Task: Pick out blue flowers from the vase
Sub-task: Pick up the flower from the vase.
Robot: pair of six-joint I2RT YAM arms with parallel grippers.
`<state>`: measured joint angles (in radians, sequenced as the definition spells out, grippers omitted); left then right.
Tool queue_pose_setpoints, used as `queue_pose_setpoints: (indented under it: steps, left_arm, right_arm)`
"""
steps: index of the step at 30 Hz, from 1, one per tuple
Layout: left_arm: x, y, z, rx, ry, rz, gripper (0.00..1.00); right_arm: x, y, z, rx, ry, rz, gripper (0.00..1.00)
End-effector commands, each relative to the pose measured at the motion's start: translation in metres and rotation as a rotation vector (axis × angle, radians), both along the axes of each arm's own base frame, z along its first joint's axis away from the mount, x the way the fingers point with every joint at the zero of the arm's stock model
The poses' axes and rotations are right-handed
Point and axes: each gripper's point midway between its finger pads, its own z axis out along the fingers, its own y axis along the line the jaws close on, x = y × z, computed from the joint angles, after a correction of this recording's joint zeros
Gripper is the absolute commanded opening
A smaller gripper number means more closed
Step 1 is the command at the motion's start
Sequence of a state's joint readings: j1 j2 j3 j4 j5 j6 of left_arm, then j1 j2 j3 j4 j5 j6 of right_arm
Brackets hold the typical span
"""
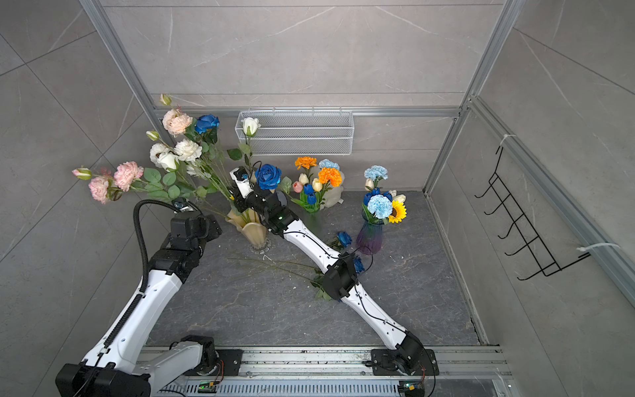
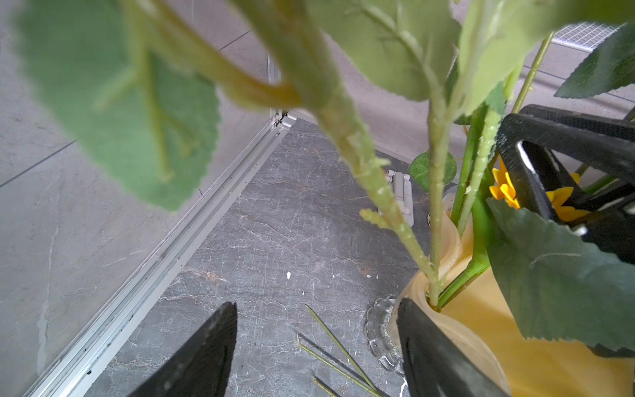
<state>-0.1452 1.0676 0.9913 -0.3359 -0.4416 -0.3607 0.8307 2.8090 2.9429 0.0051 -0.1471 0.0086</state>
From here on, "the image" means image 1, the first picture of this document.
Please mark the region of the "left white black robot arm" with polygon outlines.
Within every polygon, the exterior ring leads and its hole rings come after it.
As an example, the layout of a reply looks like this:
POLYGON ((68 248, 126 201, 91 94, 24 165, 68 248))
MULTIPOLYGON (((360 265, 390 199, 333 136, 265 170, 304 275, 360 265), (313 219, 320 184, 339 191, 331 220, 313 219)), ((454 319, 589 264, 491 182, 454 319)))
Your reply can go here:
POLYGON ((198 266, 206 243, 222 233, 213 215, 179 213, 148 260, 139 290, 116 322, 78 364, 56 376, 62 396, 151 396, 186 372, 209 375, 221 368, 212 337, 188 336, 159 357, 138 358, 168 302, 198 266))

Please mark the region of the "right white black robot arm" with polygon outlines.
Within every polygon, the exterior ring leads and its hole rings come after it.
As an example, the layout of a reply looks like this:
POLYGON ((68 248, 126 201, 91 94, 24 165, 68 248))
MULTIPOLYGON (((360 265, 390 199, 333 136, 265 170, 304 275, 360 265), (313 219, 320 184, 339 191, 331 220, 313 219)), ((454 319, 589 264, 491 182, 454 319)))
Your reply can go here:
POLYGON ((356 273, 352 253, 339 253, 322 242, 279 194, 249 183, 234 186, 231 192, 236 208, 253 210, 269 232, 299 248, 322 272, 322 287, 327 295, 353 309, 375 331, 388 348, 389 363, 379 367, 403 375, 439 374, 433 351, 367 294, 356 273))

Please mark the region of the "blue rose top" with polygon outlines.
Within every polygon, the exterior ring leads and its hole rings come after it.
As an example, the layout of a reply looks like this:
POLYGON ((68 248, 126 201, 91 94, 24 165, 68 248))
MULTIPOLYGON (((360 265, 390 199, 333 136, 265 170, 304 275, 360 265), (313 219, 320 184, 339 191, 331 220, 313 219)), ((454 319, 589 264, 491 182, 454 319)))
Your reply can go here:
POLYGON ((196 125, 194 127, 195 132, 199 135, 205 134, 209 130, 213 130, 219 126, 219 118, 209 114, 201 116, 197 119, 196 125))

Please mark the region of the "yellow wavy glass vase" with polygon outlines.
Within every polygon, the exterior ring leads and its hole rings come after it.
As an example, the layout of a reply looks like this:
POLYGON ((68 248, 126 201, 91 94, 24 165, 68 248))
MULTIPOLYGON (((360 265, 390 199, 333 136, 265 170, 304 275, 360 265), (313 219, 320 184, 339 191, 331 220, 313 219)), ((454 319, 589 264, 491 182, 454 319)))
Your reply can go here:
POLYGON ((268 229, 261 223, 259 215, 253 209, 248 208, 238 213, 233 208, 229 211, 226 220, 246 238, 254 251, 265 251, 268 248, 268 229))

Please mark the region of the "blue rose picked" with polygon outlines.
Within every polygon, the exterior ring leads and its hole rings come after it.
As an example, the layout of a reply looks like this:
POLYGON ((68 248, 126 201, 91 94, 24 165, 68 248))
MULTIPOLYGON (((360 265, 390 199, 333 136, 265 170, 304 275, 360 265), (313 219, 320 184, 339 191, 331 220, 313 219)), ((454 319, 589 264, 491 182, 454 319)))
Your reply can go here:
POLYGON ((352 245, 352 237, 346 232, 338 232, 327 245, 336 251, 345 251, 352 245))
POLYGON ((355 256, 353 259, 353 264, 355 267, 355 271, 357 274, 361 274, 365 272, 365 266, 363 265, 362 259, 360 256, 355 256))

